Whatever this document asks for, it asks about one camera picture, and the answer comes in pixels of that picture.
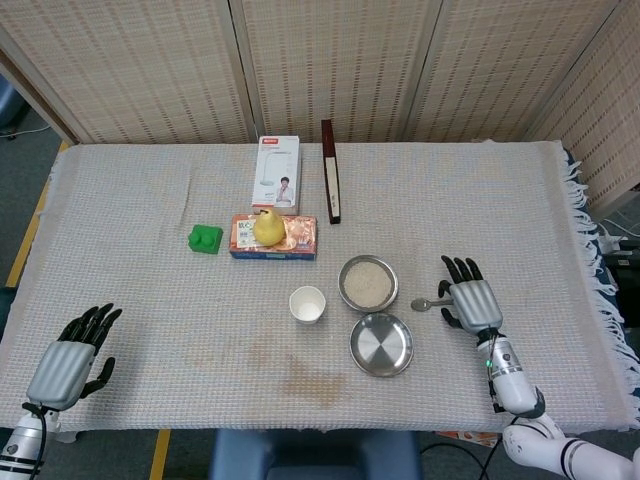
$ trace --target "bowl of rice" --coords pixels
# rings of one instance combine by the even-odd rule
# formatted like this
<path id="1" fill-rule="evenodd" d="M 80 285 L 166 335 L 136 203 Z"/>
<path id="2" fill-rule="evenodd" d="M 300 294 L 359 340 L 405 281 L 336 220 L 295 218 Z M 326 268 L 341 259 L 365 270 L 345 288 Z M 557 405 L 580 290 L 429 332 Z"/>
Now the bowl of rice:
<path id="1" fill-rule="evenodd" d="M 391 265 L 375 255 L 359 255 L 345 263 L 338 285 L 346 304 L 365 313 L 384 310 L 398 295 L 398 277 Z"/>

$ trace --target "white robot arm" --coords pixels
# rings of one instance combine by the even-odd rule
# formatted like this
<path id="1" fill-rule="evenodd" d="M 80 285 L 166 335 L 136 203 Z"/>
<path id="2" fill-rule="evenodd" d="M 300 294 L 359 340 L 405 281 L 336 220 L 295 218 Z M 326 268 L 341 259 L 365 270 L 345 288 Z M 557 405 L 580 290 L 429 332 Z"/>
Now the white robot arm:
<path id="1" fill-rule="evenodd" d="M 509 458 L 572 480 L 640 480 L 640 448 L 631 462 L 579 438 L 565 437 L 545 413 L 544 396 L 529 383 L 511 343 L 498 331 L 502 312 L 476 263 L 470 258 L 466 263 L 459 258 L 442 260 L 454 283 L 441 281 L 438 296 L 451 295 L 459 318 L 446 308 L 442 315 L 450 326 L 478 336 L 494 411 L 516 417 L 503 432 Z"/>
<path id="2" fill-rule="evenodd" d="M 103 388 L 113 371 L 109 357 L 96 380 L 85 383 L 93 361 L 122 310 L 109 303 L 70 322 L 45 352 L 27 390 L 30 402 L 0 453 L 0 480 L 33 480 L 44 464 L 49 439 L 60 431 L 58 412 Z"/>

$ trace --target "rice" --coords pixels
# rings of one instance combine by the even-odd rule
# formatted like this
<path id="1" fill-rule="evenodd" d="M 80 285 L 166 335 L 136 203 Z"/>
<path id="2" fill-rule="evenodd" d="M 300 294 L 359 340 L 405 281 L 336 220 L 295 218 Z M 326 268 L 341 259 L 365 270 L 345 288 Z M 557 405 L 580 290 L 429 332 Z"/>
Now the rice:
<path id="1" fill-rule="evenodd" d="M 359 262 L 353 265 L 344 279 L 347 297 L 362 308 L 382 305 L 393 291 L 393 284 L 384 268 L 377 263 Z"/>

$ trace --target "tablecloth fringe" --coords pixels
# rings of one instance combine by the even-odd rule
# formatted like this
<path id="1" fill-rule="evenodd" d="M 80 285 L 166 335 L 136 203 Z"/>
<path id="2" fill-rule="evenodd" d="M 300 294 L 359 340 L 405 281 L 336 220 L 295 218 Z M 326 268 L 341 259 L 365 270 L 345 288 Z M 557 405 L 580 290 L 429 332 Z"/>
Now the tablecloth fringe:
<path id="1" fill-rule="evenodd" d="M 567 170 L 564 176 L 569 201 L 573 207 L 573 220 L 582 247 L 579 250 L 590 274 L 587 279 L 588 285 L 597 292 L 594 295 L 595 307 L 605 325 L 605 331 L 611 341 L 615 358 L 622 367 L 624 381 L 627 386 L 630 419 L 632 419 L 630 427 L 640 428 L 640 397 L 635 395 L 636 390 L 640 389 L 640 361 L 625 340 L 624 318 L 622 318 L 616 306 L 605 297 L 605 295 L 614 296 L 615 287 L 610 284 L 603 284 L 597 277 L 597 274 L 603 271 L 603 266 L 595 243 L 598 238 L 597 226 L 591 220 L 591 217 L 582 210 L 587 203 L 587 196 L 585 195 L 587 186 L 577 181 L 578 174 L 581 173 L 578 169 L 580 163 L 575 162 L 571 165 L 567 163 Z"/>

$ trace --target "yellow tape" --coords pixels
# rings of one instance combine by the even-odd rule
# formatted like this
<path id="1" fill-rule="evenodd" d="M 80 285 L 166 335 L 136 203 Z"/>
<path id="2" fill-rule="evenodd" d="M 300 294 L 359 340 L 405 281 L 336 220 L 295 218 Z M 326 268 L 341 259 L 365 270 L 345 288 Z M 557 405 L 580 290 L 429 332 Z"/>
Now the yellow tape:
<path id="1" fill-rule="evenodd" d="M 156 439 L 156 450 L 153 453 L 153 463 L 151 464 L 151 474 L 149 480 L 162 480 L 164 474 L 164 464 L 167 461 L 169 451 L 169 438 L 171 430 L 160 430 Z"/>
<path id="2" fill-rule="evenodd" d="M 67 148 L 69 148 L 69 146 L 66 143 L 62 142 L 60 144 L 60 148 L 58 149 L 58 153 L 64 152 Z M 20 274 L 24 269 L 24 264 L 27 262 L 27 256 L 29 255 L 29 250 L 31 249 L 31 243 L 36 236 L 36 232 L 38 231 L 38 225 L 40 224 L 39 214 L 44 208 L 44 204 L 47 200 L 48 189 L 49 182 L 47 182 L 42 189 L 40 199 L 38 199 L 38 205 L 36 206 L 36 211 L 33 212 L 31 221 L 29 222 L 29 226 L 27 227 L 27 232 L 22 238 L 22 243 L 20 244 L 18 255 L 16 255 L 16 259 L 13 261 L 13 266 L 11 267 L 11 271 L 9 272 L 9 278 L 7 279 L 6 283 L 7 287 L 16 287 L 18 285 Z"/>

